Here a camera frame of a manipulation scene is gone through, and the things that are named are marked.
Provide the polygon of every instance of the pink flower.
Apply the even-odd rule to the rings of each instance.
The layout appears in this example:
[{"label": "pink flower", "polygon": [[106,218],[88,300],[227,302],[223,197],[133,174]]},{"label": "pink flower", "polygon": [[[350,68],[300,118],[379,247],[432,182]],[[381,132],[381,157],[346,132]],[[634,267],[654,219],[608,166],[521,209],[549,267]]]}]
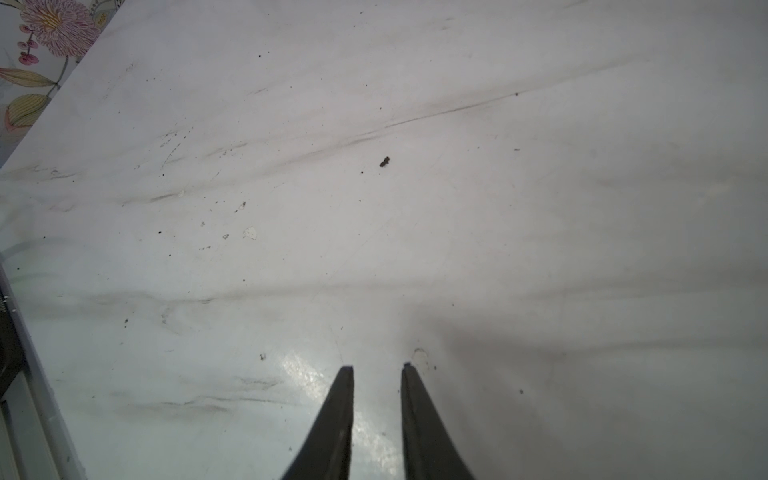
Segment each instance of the pink flower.
[{"label": "pink flower", "polygon": [[21,16],[57,57],[85,55],[101,33],[85,5],[76,0],[26,0]]},{"label": "pink flower", "polygon": [[32,65],[33,63],[38,63],[40,61],[37,57],[26,51],[22,52],[21,56],[18,57],[18,60],[24,65]]}]

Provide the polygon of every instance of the white marble surface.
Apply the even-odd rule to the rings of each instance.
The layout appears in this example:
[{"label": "white marble surface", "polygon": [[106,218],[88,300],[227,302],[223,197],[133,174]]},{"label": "white marble surface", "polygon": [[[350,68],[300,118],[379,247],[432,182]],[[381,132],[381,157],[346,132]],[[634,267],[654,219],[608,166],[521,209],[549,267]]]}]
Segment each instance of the white marble surface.
[{"label": "white marble surface", "polygon": [[757,0],[127,2],[0,170],[88,477],[279,478],[353,364],[401,478],[412,359],[478,480],[765,478],[767,59]]}]

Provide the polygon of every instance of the dark streak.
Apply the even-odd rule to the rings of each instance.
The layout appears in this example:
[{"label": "dark streak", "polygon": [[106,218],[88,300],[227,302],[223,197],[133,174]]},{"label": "dark streak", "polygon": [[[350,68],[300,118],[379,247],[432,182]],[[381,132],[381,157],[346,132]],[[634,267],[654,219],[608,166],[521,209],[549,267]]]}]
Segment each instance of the dark streak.
[{"label": "dark streak", "polygon": [[165,195],[160,195],[159,197],[152,197],[151,199],[149,199],[148,203],[151,204],[151,203],[156,202],[158,200],[163,200],[164,198],[175,197],[176,195],[177,194],[165,194]]},{"label": "dark streak", "polygon": [[170,156],[173,155],[174,152],[176,151],[176,149],[179,148],[180,146],[181,146],[181,142],[179,142],[179,144],[176,147],[174,147],[173,150],[170,151],[168,156],[165,158],[165,162],[163,162],[163,164],[160,166],[161,170],[163,170],[163,167],[165,167],[165,164],[166,164],[166,162],[168,162],[168,159],[170,158]]},{"label": "dark streak", "polygon": [[450,110],[439,111],[439,112],[437,112],[435,114],[429,114],[429,115],[423,115],[421,117],[410,118],[408,120],[399,121],[399,122],[394,123],[394,124],[389,124],[389,125],[385,126],[384,128],[382,128],[382,130],[386,130],[387,128],[392,128],[392,127],[397,127],[399,125],[409,124],[412,121],[424,120],[425,118],[438,117],[439,115],[452,114],[452,113],[454,113],[456,111],[462,111],[462,110],[468,110],[469,108],[481,107],[482,105],[491,104],[491,103],[493,103],[495,101],[504,100],[505,98],[515,97],[517,95],[518,95],[517,93],[506,94],[506,95],[502,95],[500,97],[491,98],[490,100],[479,101],[479,102],[474,103],[474,104],[464,105],[462,107],[451,108]]},{"label": "dark streak", "polygon": [[236,148],[242,148],[242,147],[245,147],[246,145],[248,145],[248,142],[246,142],[246,141],[243,141],[243,142],[240,142],[239,144],[235,145],[234,147],[219,147],[219,148],[217,148],[216,150],[214,150],[214,151],[210,152],[209,154],[205,154],[205,155],[203,156],[203,158],[212,157],[212,156],[214,156],[215,154],[220,154],[221,152],[223,152],[223,151],[225,151],[225,150],[230,150],[230,151],[231,151],[231,150],[234,150],[234,149],[236,149]]}]

